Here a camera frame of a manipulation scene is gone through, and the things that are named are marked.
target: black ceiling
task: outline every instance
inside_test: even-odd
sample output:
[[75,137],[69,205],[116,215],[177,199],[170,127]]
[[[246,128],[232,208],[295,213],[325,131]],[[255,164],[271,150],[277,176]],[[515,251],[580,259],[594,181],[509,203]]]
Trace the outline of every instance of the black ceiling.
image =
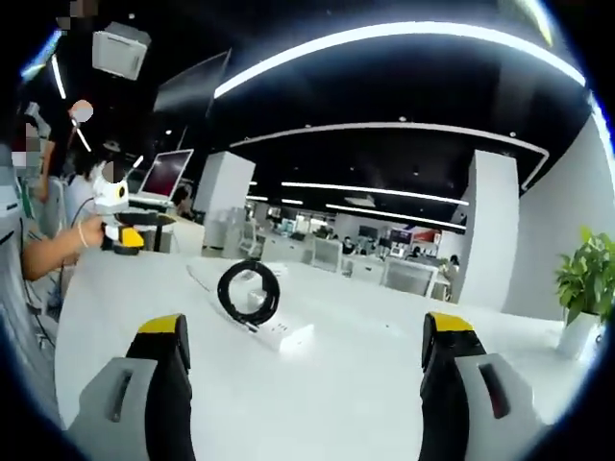
[[[152,38],[136,82],[91,68],[91,33],[111,20]],[[151,155],[172,150],[185,127],[184,120],[152,124],[156,89],[194,63],[232,48],[227,80],[310,39],[408,20],[483,25],[547,46],[527,16],[505,0],[105,0],[93,21],[62,39],[58,60],[69,102],[86,98],[95,107],[96,123],[84,127],[91,143],[114,139],[123,152]],[[551,51],[574,64],[558,33]],[[44,106],[59,103],[50,76],[48,72],[36,83]],[[587,119],[586,96],[570,77],[502,45],[455,36],[361,40],[288,62],[218,98],[207,125],[188,126],[183,147],[194,147],[196,154],[187,175],[198,179],[208,153],[229,149],[256,163],[253,194],[274,201],[300,199],[311,209],[324,209],[325,203],[348,205],[343,201],[348,194],[283,190],[280,183],[362,185],[460,198],[475,149],[516,157],[520,182],[541,156],[505,142],[413,129],[304,133],[229,146],[305,126],[404,117],[504,136],[514,132],[516,139],[549,151],[544,174]],[[375,198],[377,209],[441,221],[450,220],[455,209],[430,201]]]

